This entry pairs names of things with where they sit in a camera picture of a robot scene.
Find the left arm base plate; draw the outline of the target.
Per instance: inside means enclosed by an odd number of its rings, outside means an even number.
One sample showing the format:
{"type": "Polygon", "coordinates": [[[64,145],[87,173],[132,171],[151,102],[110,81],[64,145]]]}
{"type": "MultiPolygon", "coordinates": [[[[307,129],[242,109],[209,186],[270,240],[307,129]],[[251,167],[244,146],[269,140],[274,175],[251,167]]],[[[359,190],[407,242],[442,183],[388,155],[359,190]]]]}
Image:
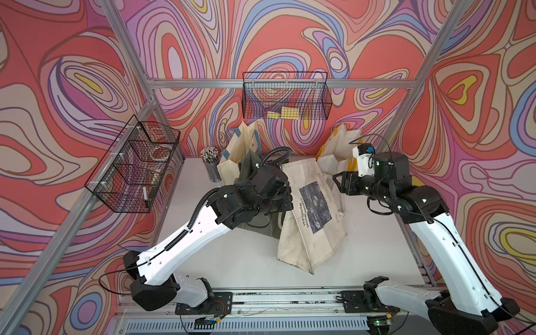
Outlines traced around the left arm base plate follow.
{"type": "Polygon", "coordinates": [[[233,305],[232,292],[215,292],[198,307],[190,307],[187,304],[177,304],[176,315],[214,315],[222,316],[231,314],[233,305]]]}

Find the cream canvas bag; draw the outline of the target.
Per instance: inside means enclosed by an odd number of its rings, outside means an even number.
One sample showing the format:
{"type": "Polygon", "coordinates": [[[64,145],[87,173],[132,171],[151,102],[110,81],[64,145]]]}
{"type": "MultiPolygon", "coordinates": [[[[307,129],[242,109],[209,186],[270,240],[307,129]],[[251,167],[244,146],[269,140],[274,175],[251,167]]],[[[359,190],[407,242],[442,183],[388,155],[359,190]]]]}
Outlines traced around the cream canvas bag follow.
{"type": "Polygon", "coordinates": [[[282,170],[293,209],[283,220],[276,259],[314,274],[346,239],[343,216],[315,159],[286,163],[282,170]]]}

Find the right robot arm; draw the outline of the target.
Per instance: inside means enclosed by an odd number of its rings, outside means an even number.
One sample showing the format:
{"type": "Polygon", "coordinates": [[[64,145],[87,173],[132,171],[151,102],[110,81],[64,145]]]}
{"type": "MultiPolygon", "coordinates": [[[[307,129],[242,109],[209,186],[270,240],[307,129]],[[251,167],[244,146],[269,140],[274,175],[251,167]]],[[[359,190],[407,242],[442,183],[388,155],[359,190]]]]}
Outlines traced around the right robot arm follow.
{"type": "Polygon", "coordinates": [[[478,266],[441,194],[413,184],[405,155],[361,153],[357,162],[356,172],[332,177],[338,190],[387,205],[424,244],[446,285],[434,291],[377,276],[363,286],[364,306],[400,308],[430,321],[441,334],[492,334],[519,314],[517,302],[503,297],[478,266]]]}

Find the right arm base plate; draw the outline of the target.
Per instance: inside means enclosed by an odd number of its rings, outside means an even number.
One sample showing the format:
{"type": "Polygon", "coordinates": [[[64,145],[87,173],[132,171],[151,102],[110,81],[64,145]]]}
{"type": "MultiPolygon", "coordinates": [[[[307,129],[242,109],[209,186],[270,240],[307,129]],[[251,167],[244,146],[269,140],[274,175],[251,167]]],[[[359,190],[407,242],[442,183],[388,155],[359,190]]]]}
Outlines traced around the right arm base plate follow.
{"type": "Polygon", "coordinates": [[[347,314],[385,313],[396,315],[401,311],[397,307],[384,305],[368,290],[344,290],[335,299],[343,304],[347,314]]]}

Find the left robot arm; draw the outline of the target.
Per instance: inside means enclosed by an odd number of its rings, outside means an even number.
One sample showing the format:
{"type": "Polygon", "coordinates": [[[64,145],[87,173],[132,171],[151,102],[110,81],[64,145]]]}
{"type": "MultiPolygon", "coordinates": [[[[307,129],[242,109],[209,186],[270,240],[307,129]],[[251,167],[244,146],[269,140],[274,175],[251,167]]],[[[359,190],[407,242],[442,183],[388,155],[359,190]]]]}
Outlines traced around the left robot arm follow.
{"type": "Polygon", "coordinates": [[[260,190],[254,186],[222,186],[207,192],[193,216],[174,234],[141,253],[129,252],[124,266],[133,278],[130,294],[145,311],[155,311],[176,302],[198,308],[213,300],[205,278],[175,276],[175,271],[194,253],[259,214],[277,214],[293,209],[288,185],[260,190]]]}

